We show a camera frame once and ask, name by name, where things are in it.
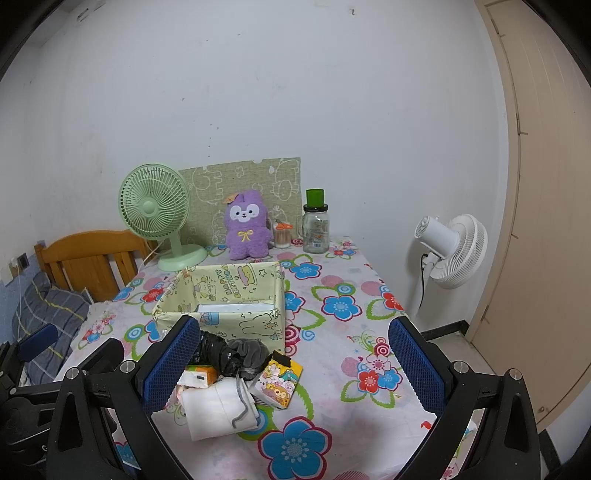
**blue wallpaper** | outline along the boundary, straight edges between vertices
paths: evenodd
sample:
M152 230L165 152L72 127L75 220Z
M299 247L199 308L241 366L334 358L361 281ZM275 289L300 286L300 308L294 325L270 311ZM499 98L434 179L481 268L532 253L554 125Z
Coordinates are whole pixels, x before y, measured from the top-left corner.
M20 275L21 277L21 295L31 283L33 277L39 272L37 257L29 257L29 267ZM0 281L0 343L8 340L12 342L12 317L14 311L18 308L18 279L15 278L7 287Z

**green desk fan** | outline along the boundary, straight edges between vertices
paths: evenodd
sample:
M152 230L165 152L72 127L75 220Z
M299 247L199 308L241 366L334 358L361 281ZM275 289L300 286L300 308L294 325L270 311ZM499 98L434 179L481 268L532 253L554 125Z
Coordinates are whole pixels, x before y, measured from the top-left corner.
M136 235L170 240L171 251L158 260L160 270L182 270L207 257L200 245L181 245L178 231L189 214L189 191L181 175L170 167L148 163L127 175L119 190L119 213Z

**fan grille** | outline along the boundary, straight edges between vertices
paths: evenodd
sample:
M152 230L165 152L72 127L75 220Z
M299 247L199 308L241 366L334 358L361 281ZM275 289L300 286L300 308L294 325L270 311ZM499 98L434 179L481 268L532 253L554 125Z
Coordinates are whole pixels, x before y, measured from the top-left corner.
M425 215L414 230L415 238L421 238L429 226L429 217Z
M119 212L137 235L150 240L163 238L180 230L187 220L189 191L172 168L141 165L121 185Z
M452 255L435 264L431 278L440 287L455 288L466 282L482 263L488 235L472 215L457 216L446 226L459 234L460 241Z

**fan base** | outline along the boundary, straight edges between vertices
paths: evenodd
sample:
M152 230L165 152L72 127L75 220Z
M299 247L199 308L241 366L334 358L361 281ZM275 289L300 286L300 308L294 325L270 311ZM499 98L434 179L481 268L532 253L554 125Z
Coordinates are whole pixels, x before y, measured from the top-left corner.
M173 255L170 251L158 260L158 268L164 272L175 272L187 267L194 267L207 258L207 250L200 245L183 245L182 255Z

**yellow bow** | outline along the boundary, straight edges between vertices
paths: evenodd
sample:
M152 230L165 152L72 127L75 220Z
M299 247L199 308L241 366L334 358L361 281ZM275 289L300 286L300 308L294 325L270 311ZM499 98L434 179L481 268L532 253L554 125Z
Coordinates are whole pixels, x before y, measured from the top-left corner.
M246 232L238 232L238 236L242 237L242 241L246 240L247 242L251 241L250 238L248 238L248 235L252 235L252 230L247 230Z

